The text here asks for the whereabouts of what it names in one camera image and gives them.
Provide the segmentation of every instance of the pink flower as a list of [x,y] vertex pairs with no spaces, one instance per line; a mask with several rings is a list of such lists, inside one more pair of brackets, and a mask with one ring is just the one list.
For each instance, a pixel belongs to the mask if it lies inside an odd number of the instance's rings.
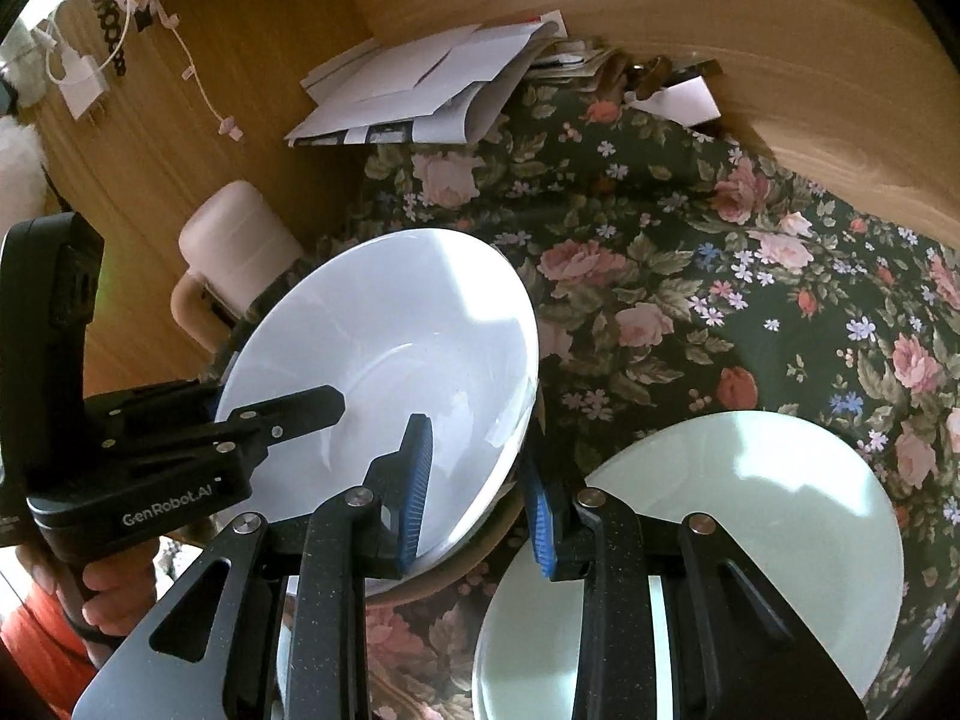
[[817,298],[810,290],[800,290],[800,294],[797,295],[797,305],[800,306],[800,314],[804,317],[812,317],[820,309]]
[[913,432],[909,422],[901,422],[904,432],[896,440],[896,470],[904,483],[917,490],[923,480],[937,469],[937,456],[933,448]]
[[751,230],[748,235],[760,241],[760,254],[768,260],[783,265],[789,271],[799,271],[813,260],[801,241],[789,235],[764,233]]
[[727,298],[733,294],[733,287],[728,281],[714,281],[710,286],[711,295],[719,295],[720,298]]
[[538,319],[536,321],[536,334],[541,345],[541,360],[546,359],[551,354],[557,355],[560,360],[570,359],[570,346],[573,344],[573,337],[563,327]]
[[606,284],[616,271],[626,266],[626,257],[603,248],[597,241],[585,244],[564,241],[546,250],[536,269],[551,281],[598,286]]
[[757,380],[743,367],[725,367],[720,371],[717,400],[725,409],[750,410],[757,408]]
[[894,341],[894,375],[909,391],[933,392],[940,379],[940,364],[920,345],[916,336],[903,333]]
[[614,318],[620,325],[621,346],[656,346],[665,333],[673,332],[673,319],[653,303],[637,303]]
[[947,417],[947,432],[950,435],[950,448],[960,452],[960,409],[953,409]]
[[787,214],[784,218],[781,219],[779,228],[781,232],[784,232],[788,235],[799,235],[801,238],[810,237],[810,227],[812,225],[807,221],[803,214],[799,211],[794,211],[792,214]]
[[420,655],[424,649],[424,642],[411,633],[410,626],[392,607],[367,610],[367,653],[371,662],[396,668],[404,656]]
[[587,108],[587,121],[591,124],[613,124],[620,118],[620,106],[611,100],[597,100]]
[[960,289],[957,288],[957,274],[948,271],[939,254],[930,260],[930,277],[937,285],[937,294],[944,298],[954,310],[960,310]]
[[474,167],[482,167],[480,157],[450,151],[443,154],[414,154],[414,177],[424,182],[424,205],[459,208],[480,196],[473,181]]
[[770,194],[770,181],[765,175],[754,172],[754,163],[749,157],[741,157],[725,181],[717,181],[713,187],[716,196],[710,208],[723,221],[743,224],[755,211],[762,211]]

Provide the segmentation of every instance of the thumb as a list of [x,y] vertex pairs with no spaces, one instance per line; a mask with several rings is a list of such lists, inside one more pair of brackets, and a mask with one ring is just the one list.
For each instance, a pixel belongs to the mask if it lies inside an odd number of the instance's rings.
[[53,595],[56,592],[56,575],[40,550],[29,544],[21,544],[16,548],[16,560],[43,592],[47,595]]

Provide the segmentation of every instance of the wooden panel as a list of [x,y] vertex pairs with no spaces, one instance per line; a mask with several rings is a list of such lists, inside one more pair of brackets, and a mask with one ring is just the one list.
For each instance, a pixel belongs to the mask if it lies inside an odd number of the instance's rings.
[[911,0],[356,0],[398,43],[559,8],[637,57],[718,58],[724,124],[864,211],[960,245],[960,84]]
[[[61,192],[107,241],[97,316],[88,333],[86,388],[126,388],[196,375],[206,355],[174,324],[170,293],[185,271],[176,240],[205,199],[245,178],[310,245],[342,220],[358,191],[362,153],[288,148],[282,136],[312,108],[299,81],[368,38],[351,0],[167,0],[181,16],[211,101],[233,114],[240,143],[217,134],[174,35],[159,25],[128,38],[128,74],[103,112],[74,122],[51,90],[28,112]],[[86,0],[58,23],[78,50],[104,56]]]

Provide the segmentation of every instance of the human hand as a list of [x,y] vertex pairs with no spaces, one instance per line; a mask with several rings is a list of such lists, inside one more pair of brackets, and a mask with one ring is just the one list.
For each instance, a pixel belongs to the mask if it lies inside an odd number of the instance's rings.
[[[154,556],[160,549],[156,538],[116,555],[91,562],[83,570],[83,583],[97,593],[83,604],[83,618],[112,637],[128,635],[157,603]],[[21,545],[16,557],[40,588],[56,592],[56,570],[35,547]]]

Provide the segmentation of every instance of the white fluffy object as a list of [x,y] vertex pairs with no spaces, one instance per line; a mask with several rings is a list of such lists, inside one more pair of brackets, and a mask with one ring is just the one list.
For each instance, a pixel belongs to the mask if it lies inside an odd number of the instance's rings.
[[43,146],[34,127],[0,117],[0,238],[18,221],[43,214],[47,181]]

